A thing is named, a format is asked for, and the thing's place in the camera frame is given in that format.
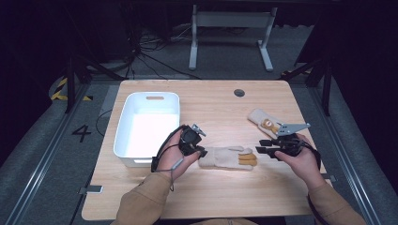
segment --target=gray floor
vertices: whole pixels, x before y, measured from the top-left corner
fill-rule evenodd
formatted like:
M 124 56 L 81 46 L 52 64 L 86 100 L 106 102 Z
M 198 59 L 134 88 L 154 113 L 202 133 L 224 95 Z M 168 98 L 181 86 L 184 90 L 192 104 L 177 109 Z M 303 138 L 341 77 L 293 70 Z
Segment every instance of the gray floor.
M 176 34 L 185 28 L 177 27 Z M 256 47 L 256 40 L 263 34 L 257 29 L 241 34 L 230 30 L 202 30 L 195 71 L 188 70 L 190 35 L 161 50 L 145 53 L 203 80 L 274 80 L 283 71 L 294 68 L 311 29 L 275 27 L 272 30 L 268 52 L 273 72 L 265 71 Z M 148 57 L 140 58 L 147 65 L 135 59 L 134 76 L 131 71 L 128 74 L 131 79 L 190 78 Z M 119 73 L 124 76 L 126 70 Z M 363 140 L 338 86 L 332 83 L 330 117 L 325 117 L 319 109 L 322 83 L 317 88 L 307 88 L 304 79 L 305 75 L 295 78 L 290 82 L 291 87 L 305 120 L 312 124 L 310 131 L 328 173 L 337 179 L 333 186 L 369 224 L 398 224 L 397 196 Z M 59 80 L 54 81 L 49 95 L 58 83 Z M 89 181 L 95 167 L 103 139 L 101 134 L 106 131 L 109 120 L 107 111 L 112 109 L 118 85 L 119 82 L 106 76 L 95 75 L 91 84 L 77 85 L 80 97 L 92 96 L 93 100 L 79 101 L 69 114 L 64 114 L 67 102 L 55 100 L 26 133 L 0 169 L 0 224 L 7 221 L 19 224 L 110 223 L 84 221 L 81 217 L 84 198 L 77 192 Z M 81 142 L 82 136 L 72 133 L 84 126 L 91 133 Z M 286 223 L 314 224 L 314 221 L 311 216 L 287 217 Z

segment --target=white cloth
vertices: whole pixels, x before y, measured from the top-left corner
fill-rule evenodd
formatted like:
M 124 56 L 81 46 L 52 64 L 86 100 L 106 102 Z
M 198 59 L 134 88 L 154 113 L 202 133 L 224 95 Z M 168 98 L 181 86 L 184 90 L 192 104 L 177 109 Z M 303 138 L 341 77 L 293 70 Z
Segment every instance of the white cloth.
M 253 166 L 240 165 L 239 155 L 251 154 L 250 148 L 241 146 L 231 147 L 206 147 L 207 155 L 199 158 L 200 167 L 224 167 L 251 171 Z

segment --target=tan glove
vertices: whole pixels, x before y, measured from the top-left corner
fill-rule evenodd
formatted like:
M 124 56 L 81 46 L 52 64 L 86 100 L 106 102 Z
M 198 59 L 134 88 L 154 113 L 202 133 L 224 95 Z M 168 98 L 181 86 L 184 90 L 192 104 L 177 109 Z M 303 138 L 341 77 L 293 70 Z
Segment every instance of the tan glove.
M 222 167 L 249 170 L 257 165 L 257 157 L 250 148 L 241 146 L 206 147 L 207 155 L 199 159 L 200 167 Z
M 255 123 L 260 130 L 265 132 L 270 138 L 277 139 L 279 124 L 283 122 L 260 109 L 253 110 L 249 116 L 249 120 Z

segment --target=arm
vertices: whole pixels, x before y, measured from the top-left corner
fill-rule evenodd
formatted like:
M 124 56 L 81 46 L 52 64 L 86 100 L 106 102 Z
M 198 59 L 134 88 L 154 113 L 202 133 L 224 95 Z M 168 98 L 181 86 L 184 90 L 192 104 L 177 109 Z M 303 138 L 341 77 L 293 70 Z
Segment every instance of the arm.
M 153 224 L 161 216 L 170 186 L 195 162 L 200 153 L 184 157 L 178 148 L 181 130 L 164 145 L 156 172 L 137 187 L 123 195 L 113 225 Z M 174 169 L 178 161 L 182 162 Z
M 298 136 L 305 142 L 309 142 L 304 136 Z M 349 203 L 326 183 L 310 149 L 302 149 L 296 157 L 290 157 L 280 151 L 275 152 L 275 156 L 286 162 L 305 182 L 309 191 L 308 198 L 314 206 L 315 213 L 328 224 L 365 224 L 363 218 Z

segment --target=beige sleeve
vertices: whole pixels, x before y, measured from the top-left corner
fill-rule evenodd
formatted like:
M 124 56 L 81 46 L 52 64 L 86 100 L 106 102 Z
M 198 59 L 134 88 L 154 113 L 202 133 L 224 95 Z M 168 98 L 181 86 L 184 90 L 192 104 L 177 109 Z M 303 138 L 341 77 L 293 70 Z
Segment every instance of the beige sleeve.
M 112 224 L 153 224 L 161 216 L 170 186 L 170 178 L 153 172 L 139 186 L 123 195 Z
M 314 208 L 328 224 L 366 224 L 363 218 L 330 185 L 325 184 L 311 190 L 308 194 Z

